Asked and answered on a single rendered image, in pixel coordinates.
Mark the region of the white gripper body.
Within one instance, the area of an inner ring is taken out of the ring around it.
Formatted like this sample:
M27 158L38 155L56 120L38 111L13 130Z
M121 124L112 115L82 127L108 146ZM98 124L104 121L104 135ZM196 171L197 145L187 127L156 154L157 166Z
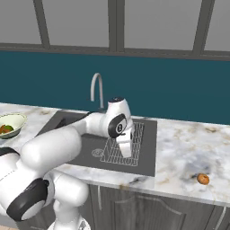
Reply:
M120 135L116 138L120 152L124 158L129 158L132 155L132 140L130 134Z

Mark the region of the dark grey sink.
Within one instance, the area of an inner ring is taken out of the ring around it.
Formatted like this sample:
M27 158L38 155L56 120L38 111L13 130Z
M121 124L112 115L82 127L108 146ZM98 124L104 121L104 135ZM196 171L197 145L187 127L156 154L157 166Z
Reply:
M144 133L137 166L101 162L100 159L103 155L103 149L108 138L97 137L89 134L82 136L82 151L77 158L70 162L70 164L154 177L157 121L147 119L133 119L133 121L134 123L142 122L144 124Z

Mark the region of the pale green bowl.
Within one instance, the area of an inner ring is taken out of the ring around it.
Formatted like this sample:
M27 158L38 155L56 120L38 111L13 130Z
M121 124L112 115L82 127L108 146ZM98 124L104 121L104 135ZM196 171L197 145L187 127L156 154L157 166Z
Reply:
M1 139L8 139L17 136L22 127L25 125L27 117L21 113L9 113L5 115L0 115L0 128L2 126L9 126L13 129L7 133L0 132Z

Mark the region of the grey cupboard door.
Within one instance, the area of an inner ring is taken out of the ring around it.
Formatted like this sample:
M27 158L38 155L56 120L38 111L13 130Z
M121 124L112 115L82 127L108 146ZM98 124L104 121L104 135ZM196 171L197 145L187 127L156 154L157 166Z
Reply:
M91 185L95 230L205 230L213 205Z
M230 208L226 209L225 217L218 230L230 230Z

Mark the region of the silver curved tap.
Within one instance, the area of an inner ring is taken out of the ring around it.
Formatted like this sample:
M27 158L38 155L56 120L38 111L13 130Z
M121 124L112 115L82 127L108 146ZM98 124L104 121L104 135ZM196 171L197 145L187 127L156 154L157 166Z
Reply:
M92 102L95 99L95 84L96 83L99 83L100 108L103 109L104 108L103 87L102 87L102 76L100 73L95 73L91 81L90 96L91 96Z

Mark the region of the orange round fruit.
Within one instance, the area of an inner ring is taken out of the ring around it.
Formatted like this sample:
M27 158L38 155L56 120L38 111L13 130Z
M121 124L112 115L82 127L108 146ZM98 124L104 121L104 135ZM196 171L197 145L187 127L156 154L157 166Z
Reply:
M200 184L208 185L209 184L209 177L204 173L199 173L197 176L197 181Z

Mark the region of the grey framed window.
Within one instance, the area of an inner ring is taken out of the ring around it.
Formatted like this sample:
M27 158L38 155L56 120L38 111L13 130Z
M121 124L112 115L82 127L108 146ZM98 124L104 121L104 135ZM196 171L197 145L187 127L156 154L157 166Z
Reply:
M0 0L0 51L230 61L230 0Z

